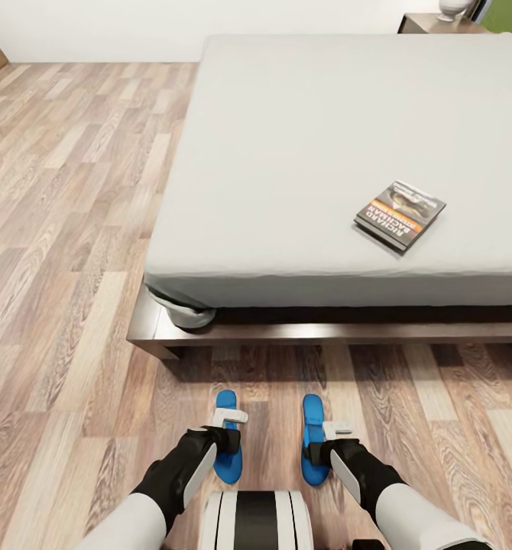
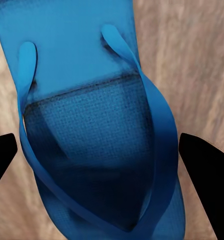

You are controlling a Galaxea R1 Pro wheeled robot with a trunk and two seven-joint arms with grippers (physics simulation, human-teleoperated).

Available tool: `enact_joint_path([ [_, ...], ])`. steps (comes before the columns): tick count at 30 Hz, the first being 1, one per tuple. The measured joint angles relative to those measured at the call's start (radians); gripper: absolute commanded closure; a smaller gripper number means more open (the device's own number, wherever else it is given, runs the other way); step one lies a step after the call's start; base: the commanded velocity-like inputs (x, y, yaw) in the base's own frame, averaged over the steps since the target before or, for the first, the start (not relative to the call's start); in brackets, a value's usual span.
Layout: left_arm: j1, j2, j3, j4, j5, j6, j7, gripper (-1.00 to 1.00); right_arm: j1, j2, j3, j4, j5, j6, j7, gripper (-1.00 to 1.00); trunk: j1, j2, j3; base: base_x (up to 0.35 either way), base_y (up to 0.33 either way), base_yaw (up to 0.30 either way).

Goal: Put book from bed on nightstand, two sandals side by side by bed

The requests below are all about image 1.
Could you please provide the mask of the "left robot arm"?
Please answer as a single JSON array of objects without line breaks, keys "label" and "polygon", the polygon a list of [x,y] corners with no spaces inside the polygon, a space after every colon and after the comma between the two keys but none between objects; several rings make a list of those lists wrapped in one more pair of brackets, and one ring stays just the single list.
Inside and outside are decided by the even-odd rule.
[{"label": "left robot arm", "polygon": [[70,550],[160,550],[216,456],[238,454],[241,432],[224,422],[245,424],[248,414],[217,408],[212,428],[187,429],[177,447],[153,462],[131,494]]}]

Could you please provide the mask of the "hardback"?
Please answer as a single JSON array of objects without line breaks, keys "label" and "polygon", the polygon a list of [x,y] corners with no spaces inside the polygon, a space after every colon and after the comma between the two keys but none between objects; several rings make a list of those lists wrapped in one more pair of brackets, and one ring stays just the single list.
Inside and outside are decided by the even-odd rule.
[{"label": "hardback", "polygon": [[394,181],[356,216],[355,222],[405,251],[446,208],[446,203],[404,181]]}]

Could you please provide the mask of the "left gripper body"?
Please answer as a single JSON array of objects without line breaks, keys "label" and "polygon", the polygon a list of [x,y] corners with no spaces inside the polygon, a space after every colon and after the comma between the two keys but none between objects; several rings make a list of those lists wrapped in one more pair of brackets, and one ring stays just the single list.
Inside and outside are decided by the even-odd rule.
[{"label": "left gripper body", "polygon": [[234,429],[223,429],[222,427],[212,427],[221,439],[221,448],[217,456],[221,453],[228,455],[237,455],[240,443],[241,432]]}]

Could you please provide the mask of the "sandal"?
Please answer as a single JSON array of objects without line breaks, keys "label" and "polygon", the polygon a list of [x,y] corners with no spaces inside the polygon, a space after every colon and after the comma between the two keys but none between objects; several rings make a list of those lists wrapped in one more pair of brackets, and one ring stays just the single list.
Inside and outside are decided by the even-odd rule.
[{"label": "sandal", "polygon": [[304,480],[312,487],[323,484],[329,475],[330,467],[313,467],[311,460],[305,460],[303,448],[311,442],[323,442],[322,423],[324,422],[322,400],[318,395],[309,393],[303,399],[304,434],[301,451],[301,470]]},{"label": "sandal", "polygon": [[[222,389],[216,399],[216,408],[236,409],[236,395],[233,390]],[[226,429],[237,430],[237,425],[234,422],[224,422]],[[228,455],[221,453],[216,456],[213,464],[218,477],[225,484],[234,484],[241,477],[242,473],[242,453],[241,442],[237,455]]]}]

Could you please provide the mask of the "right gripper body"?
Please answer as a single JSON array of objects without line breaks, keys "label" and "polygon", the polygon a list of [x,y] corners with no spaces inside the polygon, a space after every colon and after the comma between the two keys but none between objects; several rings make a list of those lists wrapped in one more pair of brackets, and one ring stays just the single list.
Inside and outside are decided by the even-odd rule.
[{"label": "right gripper body", "polygon": [[326,442],[311,442],[309,446],[309,456],[311,457],[311,465],[313,467],[330,467],[332,464],[329,464],[328,460],[328,448],[332,445],[334,441]]}]

